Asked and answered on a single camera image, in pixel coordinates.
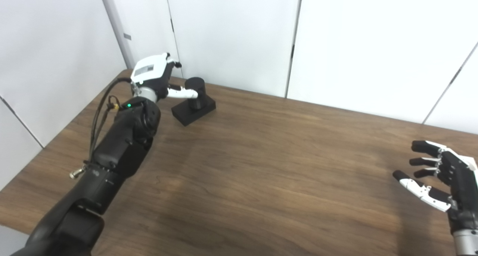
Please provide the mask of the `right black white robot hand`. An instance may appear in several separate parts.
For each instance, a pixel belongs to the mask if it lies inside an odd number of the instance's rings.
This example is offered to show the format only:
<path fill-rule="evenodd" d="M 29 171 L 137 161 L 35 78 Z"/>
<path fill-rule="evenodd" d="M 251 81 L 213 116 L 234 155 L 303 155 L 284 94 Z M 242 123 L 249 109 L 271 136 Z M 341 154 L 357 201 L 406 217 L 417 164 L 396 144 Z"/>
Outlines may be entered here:
<path fill-rule="evenodd" d="M 445 212 L 450 232 L 477 231 L 477 165 L 472 157 L 454 152 L 451 148 L 432 141 L 415 140 L 412 151 L 428 154 L 409 160 L 412 166 L 423 166 L 413 177 L 400 170 L 393 177 L 422 202 Z M 435 177 L 449 187 L 449 192 L 428 186 L 420 181 Z"/>

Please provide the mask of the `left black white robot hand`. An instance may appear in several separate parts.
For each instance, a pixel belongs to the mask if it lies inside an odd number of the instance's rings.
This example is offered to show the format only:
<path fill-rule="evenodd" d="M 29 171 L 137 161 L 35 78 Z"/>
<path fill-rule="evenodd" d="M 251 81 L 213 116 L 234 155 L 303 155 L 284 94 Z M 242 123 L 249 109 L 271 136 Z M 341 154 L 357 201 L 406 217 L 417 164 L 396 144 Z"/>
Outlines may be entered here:
<path fill-rule="evenodd" d="M 166 98 L 196 99 L 198 91 L 183 86 L 170 85 L 172 71 L 181 68 L 181 62 L 170 53 L 148 56 L 139 60 L 130 76 L 134 97 L 146 98 L 154 103 Z"/>

